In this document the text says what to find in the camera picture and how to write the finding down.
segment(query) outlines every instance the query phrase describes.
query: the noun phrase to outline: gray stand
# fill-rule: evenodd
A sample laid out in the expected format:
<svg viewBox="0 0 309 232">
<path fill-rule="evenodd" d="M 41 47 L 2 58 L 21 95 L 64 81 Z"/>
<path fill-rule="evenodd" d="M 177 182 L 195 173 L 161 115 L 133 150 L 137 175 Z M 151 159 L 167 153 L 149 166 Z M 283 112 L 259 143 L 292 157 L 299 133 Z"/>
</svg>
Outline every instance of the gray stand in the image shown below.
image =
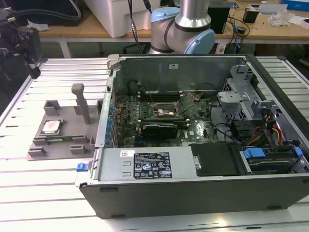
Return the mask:
<svg viewBox="0 0 309 232">
<path fill-rule="evenodd" d="M 83 91 L 83 84 L 72 86 L 78 106 L 60 107 L 58 101 L 45 103 L 46 114 L 33 138 L 28 160 L 93 157 L 102 103 L 99 100 L 96 106 L 88 106 Z M 46 133 L 43 128 L 48 121 L 59 121 L 60 125 Z"/>
</svg>

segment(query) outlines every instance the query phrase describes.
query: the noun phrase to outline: screw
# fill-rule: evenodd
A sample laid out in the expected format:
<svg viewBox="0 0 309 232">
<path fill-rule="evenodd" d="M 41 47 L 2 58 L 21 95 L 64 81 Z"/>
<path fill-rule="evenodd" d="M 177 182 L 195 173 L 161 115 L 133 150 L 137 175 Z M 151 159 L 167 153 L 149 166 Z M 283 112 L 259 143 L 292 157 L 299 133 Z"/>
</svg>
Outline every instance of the screw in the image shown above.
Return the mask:
<svg viewBox="0 0 309 232">
<path fill-rule="evenodd" d="M 194 165 L 195 165 L 195 169 L 196 170 L 200 170 L 201 169 L 201 165 L 199 163 L 195 163 Z"/>
</svg>

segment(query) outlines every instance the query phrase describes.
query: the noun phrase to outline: paper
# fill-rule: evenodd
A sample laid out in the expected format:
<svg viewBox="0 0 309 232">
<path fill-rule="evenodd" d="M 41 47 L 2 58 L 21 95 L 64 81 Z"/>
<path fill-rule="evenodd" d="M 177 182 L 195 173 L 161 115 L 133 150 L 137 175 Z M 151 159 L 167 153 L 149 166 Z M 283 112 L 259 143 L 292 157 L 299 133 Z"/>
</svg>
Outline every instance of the paper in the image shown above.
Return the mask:
<svg viewBox="0 0 309 232">
<path fill-rule="evenodd" d="M 121 150 L 120 157 L 133 157 L 135 150 Z"/>
<path fill-rule="evenodd" d="M 301 21 L 304 21 L 306 18 L 301 16 L 294 15 L 292 18 L 290 18 L 289 23 L 297 24 L 299 25 Z"/>
<path fill-rule="evenodd" d="M 27 28 L 35 28 L 38 31 L 45 31 L 45 30 L 49 30 L 50 29 L 47 24 L 32 23 L 29 20 L 28 20 Z"/>
</svg>

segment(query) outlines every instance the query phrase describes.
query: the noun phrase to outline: blue latch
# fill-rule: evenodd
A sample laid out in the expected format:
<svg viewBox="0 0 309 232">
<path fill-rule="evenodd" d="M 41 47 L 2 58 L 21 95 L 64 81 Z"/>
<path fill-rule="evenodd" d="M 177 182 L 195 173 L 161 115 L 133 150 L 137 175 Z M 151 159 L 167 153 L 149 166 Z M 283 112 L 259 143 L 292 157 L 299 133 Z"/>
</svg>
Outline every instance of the blue latch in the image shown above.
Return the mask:
<svg viewBox="0 0 309 232">
<path fill-rule="evenodd" d="M 298 155 L 298 157 L 301 157 L 303 155 L 303 152 L 299 147 L 295 147 L 294 152 Z"/>
<path fill-rule="evenodd" d="M 79 163 L 76 167 L 77 172 L 88 172 L 88 163 Z"/>
<path fill-rule="evenodd" d="M 243 151 L 246 159 L 250 158 L 264 158 L 266 155 L 264 154 L 263 149 L 257 147 L 250 147 Z"/>
</svg>

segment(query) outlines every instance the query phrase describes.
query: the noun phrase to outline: wooden table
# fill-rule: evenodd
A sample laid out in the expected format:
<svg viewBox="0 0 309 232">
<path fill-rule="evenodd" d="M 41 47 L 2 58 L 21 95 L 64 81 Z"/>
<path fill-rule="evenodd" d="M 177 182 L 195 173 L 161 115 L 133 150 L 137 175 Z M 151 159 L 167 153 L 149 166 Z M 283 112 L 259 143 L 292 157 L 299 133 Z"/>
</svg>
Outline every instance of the wooden table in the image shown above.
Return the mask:
<svg viewBox="0 0 309 232">
<path fill-rule="evenodd" d="M 239 9 L 244 9 L 249 2 L 238 1 Z M 241 20 L 244 10 L 235 12 L 231 9 L 230 15 Z M 291 13 L 309 17 L 309 12 L 290 11 Z M 250 34 L 243 41 L 245 44 L 309 44 L 309 30 L 299 25 L 291 24 L 290 26 L 272 27 L 267 20 L 268 15 L 258 15 L 254 24 L 248 24 Z M 236 22 L 238 26 L 244 26 L 240 22 Z M 127 33 L 123 37 L 111 38 L 105 28 L 100 24 L 91 12 L 86 12 L 84 18 L 77 27 L 51 26 L 49 31 L 40 32 L 42 42 L 58 42 L 60 43 L 65 58 L 70 58 L 70 51 L 67 42 L 134 42 L 133 34 Z M 227 24 L 223 34 L 217 34 L 216 53 L 224 51 L 226 44 L 232 38 L 233 29 Z M 139 30 L 138 37 L 140 42 L 150 42 L 151 31 Z"/>
</svg>

